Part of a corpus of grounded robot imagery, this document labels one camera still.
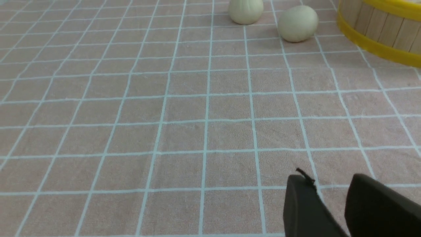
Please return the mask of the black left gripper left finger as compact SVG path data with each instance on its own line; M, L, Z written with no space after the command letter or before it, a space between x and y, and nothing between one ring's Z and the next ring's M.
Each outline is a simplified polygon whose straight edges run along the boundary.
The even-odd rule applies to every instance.
M317 193L315 180L301 168L287 179L283 223L286 237L347 237Z

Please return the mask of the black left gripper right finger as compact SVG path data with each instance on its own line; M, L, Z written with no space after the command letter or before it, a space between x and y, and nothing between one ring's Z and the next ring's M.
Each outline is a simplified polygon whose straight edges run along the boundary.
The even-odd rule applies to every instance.
M354 174L346 196L352 237L419 237L421 207L365 174Z

